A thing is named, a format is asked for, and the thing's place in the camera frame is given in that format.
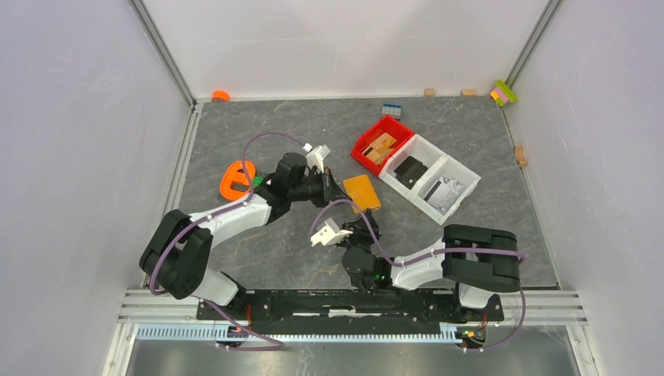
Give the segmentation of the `orange card holder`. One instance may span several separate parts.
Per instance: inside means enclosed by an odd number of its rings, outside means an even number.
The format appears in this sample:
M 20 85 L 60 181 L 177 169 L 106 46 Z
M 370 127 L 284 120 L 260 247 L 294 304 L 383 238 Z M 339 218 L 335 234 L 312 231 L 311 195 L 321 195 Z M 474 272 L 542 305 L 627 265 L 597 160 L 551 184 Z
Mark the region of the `orange card holder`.
M 381 208 L 381 202 L 368 175 L 345 179 L 343 186 L 347 195 L 358 206 L 358 208 L 353 207 L 356 214 L 367 209 L 374 211 Z

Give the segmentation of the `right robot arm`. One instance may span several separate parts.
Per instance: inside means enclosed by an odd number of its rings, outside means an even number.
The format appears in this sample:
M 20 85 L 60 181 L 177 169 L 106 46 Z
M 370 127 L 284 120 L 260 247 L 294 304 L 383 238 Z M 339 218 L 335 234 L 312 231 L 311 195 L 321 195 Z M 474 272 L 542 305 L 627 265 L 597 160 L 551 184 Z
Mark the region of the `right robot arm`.
M 349 232 L 340 242 L 345 249 L 342 265 L 351 285 L 360 291 L 415 291 L 435 280 L 451 280 L 455 284 L 453 311 L 471 320 L 494 295 L 521 288 L 525 254 L 518 250 L 517 237 L 511 232 L 452 224 L 432 245 L 410 255 L 385 258 L 371 250 L 379 228 L 370 211 L 341 228 Z

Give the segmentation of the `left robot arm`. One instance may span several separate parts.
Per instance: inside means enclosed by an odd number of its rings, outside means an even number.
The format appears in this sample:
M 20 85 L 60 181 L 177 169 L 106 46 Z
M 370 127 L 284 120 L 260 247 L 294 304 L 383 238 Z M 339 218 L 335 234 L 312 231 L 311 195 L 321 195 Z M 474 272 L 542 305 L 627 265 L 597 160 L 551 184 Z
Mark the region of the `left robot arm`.
M 347 198 L 329 168 L 310 165 L 304 155 L 286 153 L 253 193 L 216 209 L 187 215 L 175 209 L 161 220 L 140 257 L 150 283 L 175 299 L 189 296 L 216 303 L 227 319 L 246 309 L 243 288 L 208 267 L 211 249 L 244 231 L 266 226 L 287 214 L 294 202 L 317 208 Z

